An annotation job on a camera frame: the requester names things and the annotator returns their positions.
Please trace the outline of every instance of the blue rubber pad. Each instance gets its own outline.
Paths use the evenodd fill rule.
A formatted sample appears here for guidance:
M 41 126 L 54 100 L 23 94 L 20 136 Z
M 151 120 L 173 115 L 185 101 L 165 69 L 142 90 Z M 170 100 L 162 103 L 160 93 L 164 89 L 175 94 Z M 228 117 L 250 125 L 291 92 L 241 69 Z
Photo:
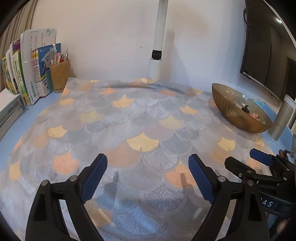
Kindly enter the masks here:
M 213 196 L 212 184 L 192 155 L 189 157 L 188 165 L 189 170 L 191 171 L 191 174 L 197 183 L 203 198 L 213 204 L 215 198 Z
M 87 180 L 84 182 L 83 192 L 81 196 L 81 200 L 83 203 L 92 199 L 94 192 L 107 169 L 107 163 L 107 157 L 103 155 L 99 162 L 96 164 L 95 168 L 88 176 Z
M 272 165 L 274 162 L 272 160 L 272 157 L 262 151 L 259 151 L 257 149 L 252 149 L 250 151 L 250 157 L 255 159 L 258 162 L 261 162 L 262 164 L 266 166 Z

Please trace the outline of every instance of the beige curtain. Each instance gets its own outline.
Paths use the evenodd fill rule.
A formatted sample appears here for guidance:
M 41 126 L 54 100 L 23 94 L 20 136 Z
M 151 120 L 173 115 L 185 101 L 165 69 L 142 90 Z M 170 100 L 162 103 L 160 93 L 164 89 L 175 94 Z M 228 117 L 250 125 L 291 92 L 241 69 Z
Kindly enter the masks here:
M 3 36 L 0 38 L 0 57 L 5 56 L 6 51 L 9 49 L 10 44 L 20 39 L 20 35 L 27 29 L 31 28 L 34 10 L 37 0 L 31 0 L 26 6 L 21 9 L 13 18 Z M 2 67 L 0 67 L 0 91 L 6 87 L 6 81 Z

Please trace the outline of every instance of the brown glass bowl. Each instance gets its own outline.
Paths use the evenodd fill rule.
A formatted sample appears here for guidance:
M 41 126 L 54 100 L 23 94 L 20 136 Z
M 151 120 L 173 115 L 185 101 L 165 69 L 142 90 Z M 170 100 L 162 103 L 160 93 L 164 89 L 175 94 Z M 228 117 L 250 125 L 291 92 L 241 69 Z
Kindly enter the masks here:
M 212 94 L 219 111 L 237 128 L 250 133 L 262 133 L 272 126 L 272 121 L 264 110 L 244 94 L 217 83 L 212 84 Z M 258 114 L 265 124 L 244 112 L 242 107 L 246 105 L 249 106 L 250 113 Z

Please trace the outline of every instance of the television screen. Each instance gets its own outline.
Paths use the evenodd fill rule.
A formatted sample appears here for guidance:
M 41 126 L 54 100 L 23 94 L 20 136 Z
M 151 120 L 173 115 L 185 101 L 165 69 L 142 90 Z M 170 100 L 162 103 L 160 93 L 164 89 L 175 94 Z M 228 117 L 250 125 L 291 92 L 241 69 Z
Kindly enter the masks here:
M 279 99 L 296 98 L 296 48 L 264 0 L 246 0 L 247 38 L 241 73 Z

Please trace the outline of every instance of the wooden pen holder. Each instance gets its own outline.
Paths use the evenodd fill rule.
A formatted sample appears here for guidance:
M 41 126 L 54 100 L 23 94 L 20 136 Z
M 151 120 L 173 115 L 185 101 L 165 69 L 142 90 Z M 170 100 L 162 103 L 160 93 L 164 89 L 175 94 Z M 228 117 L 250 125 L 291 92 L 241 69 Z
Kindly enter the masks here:
M 66 60 L 54 66 L 50 66 L 50 75 L 52 77 L 54 92 L 63 92 L 68 78 L 71 77 L 71 61 Z

